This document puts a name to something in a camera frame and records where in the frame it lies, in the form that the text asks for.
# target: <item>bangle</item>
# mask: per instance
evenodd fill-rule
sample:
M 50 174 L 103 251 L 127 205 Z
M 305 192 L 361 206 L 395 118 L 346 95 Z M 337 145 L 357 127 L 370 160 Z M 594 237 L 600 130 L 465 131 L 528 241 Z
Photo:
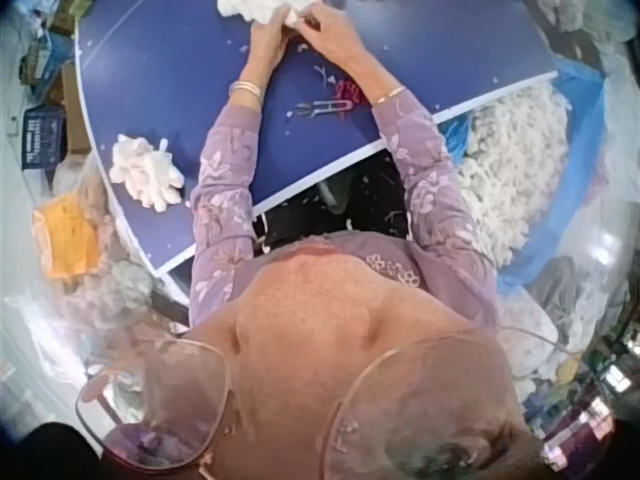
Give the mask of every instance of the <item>bangle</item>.
M 396 95 L 399 95 L 400 93 L 404 92 L 407 89 L 407 87 L 405 87 L 404 85 L 402 87 L 398 87 L 395 90 L 393 90 L 391 93 L 389 93 L 388 95 L 385 95 L 384 97 L 382 97 L 380 100 L 378 100 L 376 102 L 377 105 L 380 105 L 381 103 L 386 102 L 387 100 L 395 97 Z
M 247 92 L 253 93 L 258 99 L 258 103 L 262 105 L 262 90 L 253 83 L 238 80 L 237 82 L 233 82 L 229 87 L 229 95 L 231 95 L 235 90 L 246 90 Z

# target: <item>cardboard box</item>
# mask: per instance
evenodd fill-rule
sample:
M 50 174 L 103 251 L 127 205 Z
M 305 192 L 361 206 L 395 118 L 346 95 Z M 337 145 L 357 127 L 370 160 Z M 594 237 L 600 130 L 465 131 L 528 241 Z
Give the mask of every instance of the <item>cardboard box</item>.
M 73 35 L 76 27 L 76 17 L 70 13 L 57 12 L 49 23 L 49 30 L 66 37 Z
M 64 90 L 64 108 L 67 113 L 67 152 L 86 154 L 91 151 L 91 143 L 84 124 L 76 66 L 66 64 L 62 67 L 62 88 Z

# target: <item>blue table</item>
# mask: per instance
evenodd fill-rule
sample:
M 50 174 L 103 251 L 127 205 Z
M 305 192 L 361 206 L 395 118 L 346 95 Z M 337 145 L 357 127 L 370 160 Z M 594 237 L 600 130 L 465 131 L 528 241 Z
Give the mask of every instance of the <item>blue table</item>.
M 548 48 L 519 0 L 341 0 L 363 41 L 438 122 L 555 75 Z M 248 25 L 222 18 L 214 0 L 101 0 L 82 20 L 82 102 L 103 173 L 119 133 L 169 150 L 195 186 L 207 132 L 247 57 Z M 255 213 L 384 148 L 368 108 L 347 119 L 288 118 L 297 103 L 331 98 L 314 67 L 344 78 L 311 50 L 291 46 L 265 101 L 252 187 Z M 194 253 L 184 205 L 158 214 L 110 186 L 147 266 L 157 276 Z

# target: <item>white fluff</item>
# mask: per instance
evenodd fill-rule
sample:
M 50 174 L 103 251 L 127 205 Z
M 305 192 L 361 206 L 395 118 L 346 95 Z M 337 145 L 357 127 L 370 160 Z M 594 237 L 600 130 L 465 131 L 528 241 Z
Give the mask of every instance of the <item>white fluff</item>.
M 291 7 L 291 12 L 285 23 L 291 27 L 298 20 L 298 13 L 313 2 L 314 0 L 218 0 L 218 10 L 223 17 L 242 15 L 247 22 L 255 20 L 266 24 L 275 9 L 287 4 Z
M 118 135 L 109 171 L 111 182 L 124 183 L 131 198 L 140 200 L 145 208 L 153 206 L 157 212 L 180 203 L 178 189 L 184 185 L 184 176 L 173 166 L 173 155 L 166 151 L 168 145 L 162 139 L 159 150 L 154 150 L 145 138 Z
M 498 330 L 511 373 L 523 379 L 542 366 L 555 350 L 558 329 L 531 295 L 522 287 L 508 296 L 498 297 L 498 322 L 501 327 L 517 327 L 548 340 L 513 330 Z
M 549 206 L 568 152 L 567 100 L 549 83 L 521 90 L 474 113 L 458 171 L 480 246 L 496 267 L 522 248 L 529 224 Z

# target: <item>yellow package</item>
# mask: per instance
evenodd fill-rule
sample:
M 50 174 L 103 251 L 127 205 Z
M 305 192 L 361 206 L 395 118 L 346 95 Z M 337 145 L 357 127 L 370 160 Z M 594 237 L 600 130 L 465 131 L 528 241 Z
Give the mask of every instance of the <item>yellow package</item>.
M 65 279 L 87 273 L 98 265 L 96 231 L 85 219 L 75 192 L 36 208 L 32 232 L 47 277 Z

